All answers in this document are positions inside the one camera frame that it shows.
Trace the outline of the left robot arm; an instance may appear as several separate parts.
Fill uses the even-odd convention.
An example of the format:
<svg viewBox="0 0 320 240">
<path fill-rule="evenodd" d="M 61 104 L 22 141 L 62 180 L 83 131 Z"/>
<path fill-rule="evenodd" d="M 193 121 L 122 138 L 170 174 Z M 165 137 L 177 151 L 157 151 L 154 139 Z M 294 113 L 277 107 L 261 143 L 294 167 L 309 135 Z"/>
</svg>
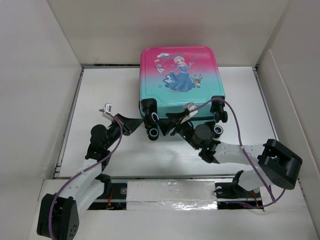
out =
<svg viewBox="0 0 320 240">
<path fill-rule="evenodd" d="M 128 118 L 121 114 L 104 116 L 111 119 L 105 127 L 95 125 L 91 131 L 90 144 L 84 161 L 56 193 L 47 193 L 41 200 L 36 233 L 51 240 L 72 240 L 79 226 L 80 216 L 98 198 L 111 194 L 111 178 L 103 174 L 113 150 L 116 150 L 123 136 L 131 135 L 143 122 L 141 118 Z"/>
</svg>

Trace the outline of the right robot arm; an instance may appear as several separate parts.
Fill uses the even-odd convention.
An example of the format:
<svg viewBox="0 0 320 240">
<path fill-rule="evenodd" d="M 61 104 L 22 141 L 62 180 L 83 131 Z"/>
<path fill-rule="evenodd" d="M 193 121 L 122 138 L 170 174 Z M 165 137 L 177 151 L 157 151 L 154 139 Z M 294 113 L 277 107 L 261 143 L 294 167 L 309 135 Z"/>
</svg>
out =
<svg viewBox="0 0 320 240">
<path fill-rule="evenodd" d="M 217 138 L 222 128 L 213 121 L 193 126 L 184 113 L 171 113 L 168 119 L 159 119 L 157 124 L 163 135 L 180 135 L 199 157 L 209 164 L 235 163 L 247 165 L 251 170 L 236 173 L 231 191 L 242 197 L 259 187 L 275 185 L 285 190 L 295 188 L 303 160 L 276 139 L 264 144 L 229 144 Z"/>
</svg>

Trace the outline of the pink and teal suitcase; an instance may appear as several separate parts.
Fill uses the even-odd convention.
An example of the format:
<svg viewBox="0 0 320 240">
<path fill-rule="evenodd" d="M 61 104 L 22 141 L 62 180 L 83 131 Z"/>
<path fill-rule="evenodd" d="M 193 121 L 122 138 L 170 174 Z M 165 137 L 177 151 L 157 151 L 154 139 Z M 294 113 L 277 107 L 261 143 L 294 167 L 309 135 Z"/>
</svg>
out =
<svg viewBox="0 0 320 240">
<path fill-rule="evenodd" d="M 208 46 L 150 47 L 140 54 L 139 110 L 148 138 L 164 134 L 168 114 L 184 111 L 189 103 L 203 107 L 188 121 L 208 123 L 215 137 L 226 123 L 226 94 L 214 52 Z"/>
</svg>

